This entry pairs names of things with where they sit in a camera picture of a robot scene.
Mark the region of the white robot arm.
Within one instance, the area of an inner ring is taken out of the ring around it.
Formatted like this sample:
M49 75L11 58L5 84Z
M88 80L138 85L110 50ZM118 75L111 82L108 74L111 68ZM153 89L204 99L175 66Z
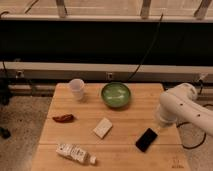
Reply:
M213 136L213 111L195 102L197 90L182 83L161 93L155 118L161 127L167 127L182 117Z

